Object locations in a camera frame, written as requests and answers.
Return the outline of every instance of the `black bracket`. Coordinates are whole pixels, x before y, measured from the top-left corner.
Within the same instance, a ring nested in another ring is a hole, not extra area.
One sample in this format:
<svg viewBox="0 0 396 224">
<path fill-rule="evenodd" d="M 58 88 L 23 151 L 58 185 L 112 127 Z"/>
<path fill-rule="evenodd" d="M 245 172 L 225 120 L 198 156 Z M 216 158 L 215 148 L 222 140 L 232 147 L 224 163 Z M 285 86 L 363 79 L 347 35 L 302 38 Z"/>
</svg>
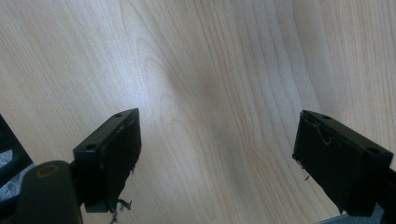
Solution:
<svg viewBox="0 0 396 224">
<path fill-rule="evenodd" d="M 292 156 L 340 213 L 369 217 L 377 203 L 386 213 L 395 211 L 393 153 L 337 120 L 302 111 Z"/>
<path fill-rule="evenodd" d="M 140 155 L 139 111 L 109 118 L 74 150 L 75 160 L 38 165 L 24 177 L 18 200 L 19 224 L 82 223 L 87 212 L 117 213 L 125 182 Z"/>
</svg>

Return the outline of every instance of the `wooden table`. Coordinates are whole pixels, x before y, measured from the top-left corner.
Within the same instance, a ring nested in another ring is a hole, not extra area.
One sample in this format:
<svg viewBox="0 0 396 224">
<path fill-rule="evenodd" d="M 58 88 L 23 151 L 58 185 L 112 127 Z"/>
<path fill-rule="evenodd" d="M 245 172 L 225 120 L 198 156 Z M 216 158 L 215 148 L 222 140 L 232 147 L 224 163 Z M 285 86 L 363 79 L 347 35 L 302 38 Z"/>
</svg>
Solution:
<svg viewBox="0 0 396 224">
<path fill-rule="evenodd" d="M 313 223 L 337 210 L 291 158 L 299 113 L 395 152 L 395 36 L 391 0 L 3 0 L 0 113 L 41 163 L 139 107 L 120 223 Z"/>
</svg>

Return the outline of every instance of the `light wood surface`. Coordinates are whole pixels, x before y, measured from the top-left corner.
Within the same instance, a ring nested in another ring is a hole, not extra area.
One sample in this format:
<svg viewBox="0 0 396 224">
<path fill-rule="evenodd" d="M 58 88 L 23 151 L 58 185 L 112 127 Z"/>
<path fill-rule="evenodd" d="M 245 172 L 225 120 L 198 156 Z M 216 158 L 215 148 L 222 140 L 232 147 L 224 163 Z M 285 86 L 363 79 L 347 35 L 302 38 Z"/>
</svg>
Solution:
<svg viewBox="0 0 396 224">
<path fill-rule="evenodd" d="M 395 152 L 395 36 L 391 0 L 3 0 L 0 113 L 40 163 L 138 107 L 120 223 L 313 223 L 337 210 L 291 158 L 299 113 Z"/>
</svg>

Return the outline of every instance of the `wood grain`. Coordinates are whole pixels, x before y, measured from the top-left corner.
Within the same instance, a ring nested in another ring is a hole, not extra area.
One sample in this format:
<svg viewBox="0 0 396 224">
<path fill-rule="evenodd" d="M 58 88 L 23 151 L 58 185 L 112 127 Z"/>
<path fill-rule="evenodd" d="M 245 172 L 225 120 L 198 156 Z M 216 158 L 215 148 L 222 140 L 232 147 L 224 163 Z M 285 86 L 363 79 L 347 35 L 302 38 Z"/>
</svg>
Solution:
<svg viewBox="0 0 396 224">
<path fill-rule="evenodd" d="M 109 116 L 139 107 L 142 155 L 120 223 L 313 223 L 337 211 L 291 158 L 299 113 L 332 116 L 395 152 L 395 9 L 5 0 L 0 113 L 40 163 L 73 160 Z"/>
</svg>

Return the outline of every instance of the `screw hole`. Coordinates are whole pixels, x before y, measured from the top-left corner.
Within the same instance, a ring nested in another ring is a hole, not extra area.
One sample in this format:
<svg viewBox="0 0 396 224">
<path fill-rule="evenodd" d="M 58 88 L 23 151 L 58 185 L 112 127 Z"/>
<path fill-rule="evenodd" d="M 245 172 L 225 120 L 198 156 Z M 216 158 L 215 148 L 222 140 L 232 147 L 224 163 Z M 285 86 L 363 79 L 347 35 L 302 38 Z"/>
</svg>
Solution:
<svg viewBox="0 0 396 224">
<path fill-rule="evenodd" d="M 368 147 L 367 150 L 369 150 L 369 151 L 371 151 L 371 152 L 373 152 L 375 154 L 379 153 L 379 150 L 377 148 L 375 148 L 375 147 Z"/>
<path fill-rule="evenodd" d="M 94 148 L 96 148 L 96 144 L 89 144 L 89 145 L 87 145 L 86 148 L 87 149 L 94 149 Z"/>
<path fill-rule="evenodd" d="M 46 165 L 44 167 L 39 168 L 35 172 L 35 174 L 40 178 L 44 178 L 44 177 L 47 177 L 49 175 L 56 173 L 58 170 L 59 170 L 58 165 L 50 164 L 50 165 Z"/>
</svg>

